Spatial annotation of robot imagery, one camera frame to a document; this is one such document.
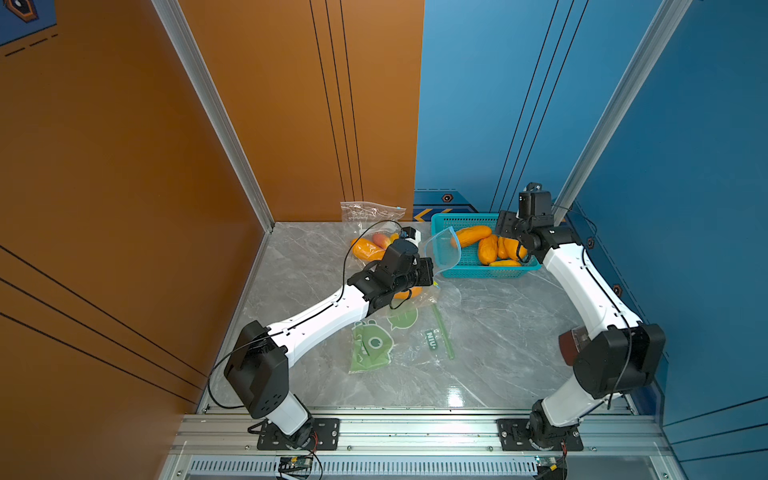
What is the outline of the red pink mango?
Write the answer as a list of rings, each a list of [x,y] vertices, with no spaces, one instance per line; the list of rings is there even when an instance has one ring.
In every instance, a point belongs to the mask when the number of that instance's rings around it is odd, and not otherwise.
[[[392,239],[383,232],[376,232],[372,236],[372,242],[382,250],[386,250],[392,244]]]

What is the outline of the clear zip-top bag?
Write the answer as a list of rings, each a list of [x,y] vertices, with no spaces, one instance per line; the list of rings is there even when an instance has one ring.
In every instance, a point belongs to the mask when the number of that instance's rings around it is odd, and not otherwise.
[[[369,201],[345,201],[340,204],[342,233],[349,246],[358,239],[372,241],[376,232],[391,236],[400,233],[400,220],[406,210],[399,206],[388,206]]]

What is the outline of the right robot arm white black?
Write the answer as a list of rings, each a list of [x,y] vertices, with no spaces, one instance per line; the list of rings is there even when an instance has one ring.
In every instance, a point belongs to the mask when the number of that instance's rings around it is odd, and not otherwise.
[[[654,381],[666,335],[622,302],[576,232],[556,224],[550,192],[530,183],[518,201],[517,211],[500,211],[496,233],[517,241],[559,281],[583,322],[559,338],[571,377],[536,401],[526,426],[516,432],[535,450],[559,450],[576,438],[586,415]]]

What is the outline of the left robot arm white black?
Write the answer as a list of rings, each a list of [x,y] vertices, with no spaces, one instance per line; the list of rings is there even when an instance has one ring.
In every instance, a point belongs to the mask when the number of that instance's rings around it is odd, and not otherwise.
[[[254,419],[265,419],[291,442],[314,433],[310,411],[290,390],[290,370],[342,328],[389,307],[395,296],[433,284],[434,260],[412,239],[397,239],[380,260],[345,278],[330,297],[286,320],[243,327],[220,365],[224,378]]]

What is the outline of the blue zipper clear bag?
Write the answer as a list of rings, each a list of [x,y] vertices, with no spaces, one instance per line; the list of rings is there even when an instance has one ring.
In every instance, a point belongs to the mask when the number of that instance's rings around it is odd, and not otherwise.
[[[448,284],[442,280],[460,262],[462,247],[453,227],[436,230],[429,238],[419,243],[421,258],[432,261],[432,283],[429,286],[414,286],[395,295],[393,308],[404,305],[405,309],[423,308],[460,298],[450,293]]]

